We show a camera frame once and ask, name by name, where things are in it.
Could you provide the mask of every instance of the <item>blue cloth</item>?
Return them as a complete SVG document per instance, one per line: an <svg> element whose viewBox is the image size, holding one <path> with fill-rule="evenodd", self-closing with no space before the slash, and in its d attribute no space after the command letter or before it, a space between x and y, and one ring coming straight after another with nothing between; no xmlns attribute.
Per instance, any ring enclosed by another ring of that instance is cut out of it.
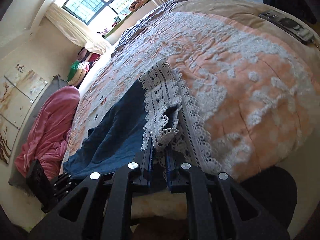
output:
<svg viewBox="0 0 320 240"><path fill-rule="evenodd" d="M64 163L63 170L73 179L84 179L94 171L104 175L131 162L143 143L147 114L144 93L141 83L136 80L100 124L88 130L89 137Z"/></svg>

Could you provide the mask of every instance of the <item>black window frame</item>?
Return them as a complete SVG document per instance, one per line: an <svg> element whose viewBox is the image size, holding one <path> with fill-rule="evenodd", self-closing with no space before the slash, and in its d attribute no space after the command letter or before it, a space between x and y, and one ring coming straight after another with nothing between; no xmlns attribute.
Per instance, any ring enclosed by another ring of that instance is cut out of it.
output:
<svg viewBox="0 0 320 240"><path fill-rule="evenodd" d="M112 3L114 0L109 0L108 2L106 2L105 0L101 0L101 2L104 3L104 5L91 17L91 19L86 23L83 19L81 19L78 15L76 15L73 11L71 11L69 8L66 7L66 4L69 2L69 0L66 0L66 2L63 4L62 8L65 9L68 13L72 14L74 17L78 18L80 21L82 21L83 23L85 23L86 25L89 25L90 22L92 22L92 20L100 13L102 12L102 10L109 6L110 3ZM114 10L111 6L109 6L117 15L119 15L119 13L116 12L116 10Z"/></svg>

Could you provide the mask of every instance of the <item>metal screw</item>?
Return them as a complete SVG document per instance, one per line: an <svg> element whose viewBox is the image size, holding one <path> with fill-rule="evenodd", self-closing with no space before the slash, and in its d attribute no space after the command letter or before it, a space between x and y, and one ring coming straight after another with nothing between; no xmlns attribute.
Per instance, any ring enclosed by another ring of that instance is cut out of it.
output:
<svg viewBox="0 0 320 240"><path fill-rule="evenodd" d="M90 179L98 179L98 178L100 178L100 173L93 172L90 174Z"/></svg>
<svg viewBox="0 0 320 240"><path fill-rule="evenodd" d="M135 168L137 168L139 166L139 164L132 162L128 164L128 168L134 170Z"/></svg>
<svg viewBox="0 0 320 240"><path fill-rule="evenodd" d="M226 174L225 172L219 173L218 177L223 180L229 178L228 174Z"/></svg>
<svg viewBox="0 0 320 240"><path fill-rule="evenodd" d="M181 168L183 168L184 170L188 170L191 168L191 165L189 163L183 163L181 164Z"/></svg>

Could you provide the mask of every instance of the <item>lace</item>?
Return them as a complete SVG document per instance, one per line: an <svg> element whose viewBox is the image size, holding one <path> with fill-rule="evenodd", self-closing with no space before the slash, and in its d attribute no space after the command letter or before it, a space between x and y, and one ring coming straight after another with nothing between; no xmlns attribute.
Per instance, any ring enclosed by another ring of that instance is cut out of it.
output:
<svg viewBox="0 0 320 240"><path fill-rule="evenodd" d="M196 99L191 96L177 68L172 70L172 75L182 95L182 108L179 112L180 133L173 140L172 147L175 151L182 152L186 160L196 163L204 172L220 172L221 164L212 157L211 136L204 129L204 119L199 115L200 108L197 106Z"/></svg>
<svg viewBox="0 0 320 240"><path fill-rule="evenodd" d="M154 148L162 151L178 133L181 96L177 93L177 82L172 76L169 63L165 61L153 65L139 77L139 81L146 91L144 103L147 112L141 150L147 148L148 139L152 137ZM172 112L173 120L169 120L167 112Z"/></svg>

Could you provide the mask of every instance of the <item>pink cloth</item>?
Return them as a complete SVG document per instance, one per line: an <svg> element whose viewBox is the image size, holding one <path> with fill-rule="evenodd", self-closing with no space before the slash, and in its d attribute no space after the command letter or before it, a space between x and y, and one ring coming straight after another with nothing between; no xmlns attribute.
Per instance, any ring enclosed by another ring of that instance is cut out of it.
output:
<svg viewBox="0 0 320 240"><path fill-rule="evenodd" d="M67 149L69 131L80 101L77 88L66 86L54 92L44 103L14 161L25 177L31 163L38 159L48 179L59 175Z"/></svg>

